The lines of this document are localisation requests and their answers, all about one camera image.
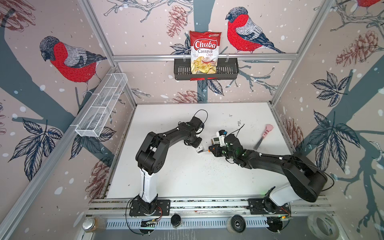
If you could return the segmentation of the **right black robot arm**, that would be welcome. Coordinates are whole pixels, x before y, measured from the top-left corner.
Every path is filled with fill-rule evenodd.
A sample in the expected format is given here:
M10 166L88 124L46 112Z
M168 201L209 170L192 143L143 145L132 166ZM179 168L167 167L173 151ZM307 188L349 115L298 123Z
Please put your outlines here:
M222 137L219 144L209 146L209 152L216 158L232 160L241 168L260 169L284 175L288 183L272 187L255 208L268 214L275 214L283 205L302 199L314 203L323 191L328 178L306 157L299 155L270 155L243 148L234 134Z

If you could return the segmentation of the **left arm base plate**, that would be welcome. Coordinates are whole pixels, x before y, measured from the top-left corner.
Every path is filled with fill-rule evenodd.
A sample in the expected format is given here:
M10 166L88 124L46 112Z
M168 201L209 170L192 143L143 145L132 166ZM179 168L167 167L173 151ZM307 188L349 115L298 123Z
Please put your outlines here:
M128 206L130 217L143 216L168 216L170 214L171 201L154 199L151 203L144 200L133 199Z

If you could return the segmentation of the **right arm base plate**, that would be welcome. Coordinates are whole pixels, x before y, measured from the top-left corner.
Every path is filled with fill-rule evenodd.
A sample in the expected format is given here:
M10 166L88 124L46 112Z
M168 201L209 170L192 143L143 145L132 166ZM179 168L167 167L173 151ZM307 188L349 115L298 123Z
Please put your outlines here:
M291 209L288 204L277 206L270 200L264 199L248 199L247 209L251 215L290 215Z

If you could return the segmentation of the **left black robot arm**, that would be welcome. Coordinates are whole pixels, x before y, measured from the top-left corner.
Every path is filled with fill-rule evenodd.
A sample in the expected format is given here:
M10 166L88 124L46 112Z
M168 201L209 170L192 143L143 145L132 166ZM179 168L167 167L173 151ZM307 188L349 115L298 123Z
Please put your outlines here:
M141 171L141 191L129 205L130 216L150 216L159 208L166 215L165 207L158 203L157 176L164 166L168 150L174 144L183 141L186 146L199 148L202 138L199 134L204 129L204 123L197 117L189 122L180 122L174 129L156 134L147 134L136 154L136 161Z

